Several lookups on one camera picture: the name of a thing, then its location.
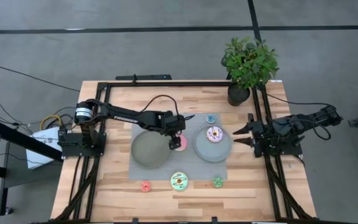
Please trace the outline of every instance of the gray floor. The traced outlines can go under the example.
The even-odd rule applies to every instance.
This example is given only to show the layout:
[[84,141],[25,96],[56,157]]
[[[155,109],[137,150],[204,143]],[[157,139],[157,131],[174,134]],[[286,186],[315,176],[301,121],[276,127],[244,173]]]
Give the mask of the gray floor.
[[[358,1],[258,0],[255,8],[261,26],[358,25]],[[197,25],[251,25],[247,2],[0,0],[0,29]],[[224,43],[247,35],[253,33],[0,34],[0,60],[2,66],[72,88],[80,88],[82,80],[133,73],[220,79],[226,77],[219,64]],[[331,103],[344,117],[342,124],[329,128],[330,141],[306,134],[306,172],[321,219],[358,222],[358,128],[347,125],[347,119],[358,116],[358,30],[261,35],[280,56],[278,78],[289,100]],[[0,71],[0,103],[23,122],[72,106],[77,98],[75,92]],[[318,110],[290,107],[292,113]],[[0,217],[0,223],[48,220],[57,183],[56,178],[10,189],[8,205],[16,213]]]

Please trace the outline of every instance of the black cable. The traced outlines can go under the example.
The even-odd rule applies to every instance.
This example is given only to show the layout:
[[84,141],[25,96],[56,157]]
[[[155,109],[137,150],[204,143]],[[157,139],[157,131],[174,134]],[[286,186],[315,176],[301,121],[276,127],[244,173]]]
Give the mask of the black cable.
[[75,124],[72,128],[69,129],[69,131],[73,130],[75,127],[77,127],[78,124]]
[[53,115],[56,115],[57,113],[61,112],[62,110],[65,110],[65,109],[75,109],[75,107],[73,107],[73,106],[65,106],[65,107],[59,109],[58,111],[56,111]]
[[[60,120],[62,121],[62,126],[65,126],[65,125],[66,125],[66,124],[63,123],[63,120],[62,120],[62,117],[65,117],[65,116],[69,117],[69,118],[70,118],[70,121],[73,119],[73,117],[70,116],[69,114],[63,114],[63,115],[59,116],[59,117],[60,117]],[[55,118],[51,123],[49,123],[49,124],[47,125],[47,128],[46,128],[46,129],[50,128],[56,121],[58,121],[57,118]]]
[[[323,125],[321,125],[321,124],[319,124],[319,123],[316,123],[314,120],[313,120],[313,121],[310,121],[310,120],[307,120],[307,119],[298,119],[298,118],[297,118],[295,121],[303,121],[303,122],[312,123],[312,124],[313,124],[313,131],[314,131],[314,133],[317,135],[317,137],[319,137],[320,139],[325,140],[325,141],[331,139],[331,133],[328,131],[328,129],[327,129],[326,127],[324,127]],[[279,122],[277,122],[277,121],[275,121],[275,120],[273,120],[273,122],[276,123],[276,124],[282,125],[282,126],[289,124],[289,123],[287,123],[287,124],[281,124],[281,123],[279,123]],[[328,137],[324,138],[324,137],[322,137],[320,134],[318,134],[317,131],[316,131],[316,125],[319,126],[320,128],[323,128],[324,131],[326,131]]]
[[302,164],[303,164],[303,166],[305,166],[305,162],[303,161],[303,159],[301,159],[299,156],[297,156],[297,155],[293,155],[293,156],[295,156]]
[[74,184],[75,184],[75,179],[77,177],[77,170],[78,170],[78,165],[80,164],[80,160],[81,160],[81,156],[78,157],[77,163],[75,164],[75,168],[74,168],[75,171],[74,171],[73,183],[71,184],[71,191],[70,191],[69,201],[71,201],[71,198],[73,196]]
[[85,190],[88,188],[89,184],[93,181],[93,179],[97,178],[98,173],[96,169],[96,163],[94,163],[84,183],[79,187],[77,193],[74,195],[74,198],[68,203],[67,207],[58,217],[56,217],[56,220],[66,220],[70,216],[70,214],[76,207],[76,204],[82,199],[82,196]]
[[270,96],[272,98],[275,98],[276,100],[280,100],[282,102],[286,102],[286,103],[290,103],[290,104],[294,104],[294,105],[326,105],[326,106],[332,106],[336,110],[336,107],[333,106],[333,105],[330,105],[329,103],[295,103],[295,102],[290,102],[290,101],[287,101],[287,100],[277,98],[276,96],[272,96],[272,95],[267,94],[267,93],[266,93],[266,95],[268,95],[268,96]]
[[149,103],[145,106],[145,108],[143,108],[141,111],[139,111],[139,114],[141,114],[141,112],[145,111],[155,99],[160,98],[160,97],[163,97],[163,96],[164,96],[164,97],[168,97],[169,99],[171,99],[171,100],[174,102],[174,104],[175,104],[175,110],[176,110],[176,112],[177,112],[177,115],[179,115],[177,101],[176,101],[174,98],[172,98],[171,96],[168,96],[168,95],[158,95],[158,96],[155,96],[154,98],[152,98],[152,99],[149,101]]
[[19,122],[20,124],[23,124],[22,121],[19,121],[18,119],[15,119],[14,117],[12,117],[6,110],[5,108],[0,104],[0,107],[2,108],[2,110],[10,117],[12,118],[14,121]]
[[12,122],[6,121],[5,119],[4,119],[4,120],[1,120],[1,119],[0,119],[0,123],[11,124],[11,125],[13,125],[13,126],[16,126],[17,128],[23,128],[25,131],[27,131],[28,133],[30,133],[31,135],[33,135],[33,132],[30,130],[29,127],[27,127],[26,124],[23,124],[23,123],[19,124],[19,123],[17,123],[17,122],[13,122],[13,123],[12,123]]
[[34,133],[29,129],[29,127],[27,127],[25,124],[19,124],[19,123],[11,123],[11,122],[8,122],[8,121],[1,121],[1,123],[5,123],[5,124],[11,124],[11,125],[14,125],[18,128],[23,128],[25,131],[27,131],[28,133],[30,133],[30,137],[32,138],[35,138],[35,139],[51,139],[51,140],[59,140],[59,139],[52,139],[52,138],[38,138],[38,137],[34,137],[32,136]]
[[18,71],[9,69],[9,68],[4,68],[4,67],[1,67],[1,66],[0,66],[0,68],[1,68],[1,69],[5,69],[5,70],[10,71],[10,72],[14,72],[14,73],[20,74],[20,75],[24,75],[24,76],[29,77],[29,78],[33,78],[33,79],[35,79],[35,80],[38,80],[38,81],[41,81],[41,82],[44,82],[44,83],[48,83],[48,84],[51,84],[51,85],[54,85],[54,86],[59,86],[59,87],[65,88],[65,89],[67,89],[67,90],[72,90],[72,91],[77,91],[77,92],[79,92],[79,90],[76,90],[76,89],[73,89],[73,88],[69,88],[69,87],[65,87],[65,86],[62,86],[62,85],[59,85],[59,84],[56,84],[56,83],[52,83],[52,82],[49,82],[49,81],[46,81],[46,80],[42,80],[42,79],[40,79],[40,78],[36,78],[36,77],[31,76],[31,75],[24,74],[24,73],[22,73],[22,72],[18,72]]
[[194,116],[196,116],[196,115],[193,114],[193,115],[187,116],[187,117],[185,118],[185,121],[188,121],[188,120],[190,120],[191,118],[194,118]]
[[51,164],[51,163],[48,163],[48,164],[43,164],[43,163],[41,163],[41,162],[33,162],[33,161],[31,161],[31,160],[28,160],[28,159],[20,159],[20,158],[18,158],[17,156],[15,156],[15,155],[13,155],[13,154],[10,154],[10,153],[1,153],[1,154],[0,154],[0,156],[2,156],[2,155],[12,156],[12,157],[14,157],[14,158],[15,158],[15,159],[17,159],[17,160],[20,160],[20,161],[29,161],[29,162],[31,162],[31,163],[33,163],[33,164],[41,164],[41,165],[59,165],[59,166],[61,166],[61,164]]

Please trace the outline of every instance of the green donut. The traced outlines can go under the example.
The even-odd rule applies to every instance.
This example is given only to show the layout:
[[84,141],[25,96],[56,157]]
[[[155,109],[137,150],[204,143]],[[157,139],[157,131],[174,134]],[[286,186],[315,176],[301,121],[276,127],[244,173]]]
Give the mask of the green donut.
[[223,180],[220,177],[215,177],[214,180],[212,181],[212,184],[216,188],[221,188],[223,187]]
[[171,186],[175,190],[185,190],[188,184],[189,179],[182,172],[176,172],[171,177]]

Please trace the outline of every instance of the toy donut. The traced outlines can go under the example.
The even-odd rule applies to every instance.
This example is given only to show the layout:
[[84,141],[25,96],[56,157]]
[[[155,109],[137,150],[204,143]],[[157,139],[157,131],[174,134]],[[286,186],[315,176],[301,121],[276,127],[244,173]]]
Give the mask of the toy donut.
[[189,180],[182,172],[176,172],[171,177],[171,186],[174,190],[185,190],[188,184]]
[[216,188],[221,188],[221,187],[223,187],[223,180],[220,177],[215,177],[212,181],[212,184]]
[[206,132],[206,137],[211,142],[220,142],[220,141],[222,141],[222,138],[223,138],[223,131],[219,127],[212,126],[212,127],[208,128],[208,130]]
[[141,184],[142,192],[149,192],[150,191],[150,182],[149,181],[143,181]]
[[213,116],[213,115],[207,115],[207,117],[206,117],[206,122],[208,122],[209,124],[213,124],[213,123],[215,123],[215,121],[216,121],[215,116]]
[[175,149],[175,151],[183,151],[187,147],[187,140],[183,134],[178,135],[178,136],[180,137],[180,145],[181,146],[179,148]]

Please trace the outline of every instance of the wooden tabletop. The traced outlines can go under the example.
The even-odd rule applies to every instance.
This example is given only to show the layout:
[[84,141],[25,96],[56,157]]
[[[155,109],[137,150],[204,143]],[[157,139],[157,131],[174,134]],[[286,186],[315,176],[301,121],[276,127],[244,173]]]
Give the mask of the wooden tabletop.
[[[83,82],[79,101],[94,98],[97,83]],[[286,100],[283,83],[268,82],[266,87],[267,93]],[[244,127],[248,113],[255,116],[252,96],[242,105],[234,107],[227,103],[227,87],[216,86],[113,87],[110,103],[139,111],[160,94],[176,99],[179,113],[219,113],[223,128],[228,133]],[[259,96],[259,99],[264,113],[262,97]],[[273,118],[290,114],[288,104],[273,98],[269,98],[269,102]],[[168,98],[159,98],[148,109],[173,110],[173,103]],[[128,180],[131,127],[132,124],[122,121],[110,119],[106,122],[108,140],[99,165],[92,222],[130,222],[133,217],[141,222],[206,222],[211,221],[213,216],[217,216],[219,221],[274,220],[264,159],[255,158],[253,150],[245,144],[233,144],[231,154],[226,159],[227,180],[221,189],[215,189],[210,181],[190,180],[186,190],[177,192],[171,188],[169,180],[152,180],[152,190],[141,192],[141,181]],[[249,135],[230,137],[244,138]],[[73,157],[64,161],[52,218],[61,214],[68,205],[76,160]],[[289,191],[307,213],[315,216],[302,163],[293,156],[282,156],[282,161]],[[280,211],[285,217],[282,195],[278,189],[277,192]],[[80,217],[84,217],[87,198],[85,193]]]

